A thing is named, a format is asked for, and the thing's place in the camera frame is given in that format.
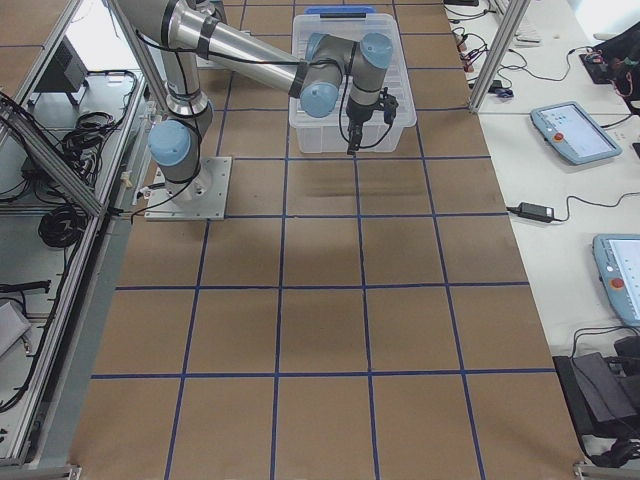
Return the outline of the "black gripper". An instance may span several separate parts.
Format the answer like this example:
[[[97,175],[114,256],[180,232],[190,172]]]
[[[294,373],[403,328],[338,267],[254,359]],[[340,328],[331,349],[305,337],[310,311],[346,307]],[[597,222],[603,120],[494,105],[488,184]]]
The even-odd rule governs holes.
[[[346,114],[349,120],[348,124],[348,154],[355,154],[360,150],[362,141],[362,127],[373,116],[376,107],[376,101],[368,104],[356,101],[352,96],[348,97]]]

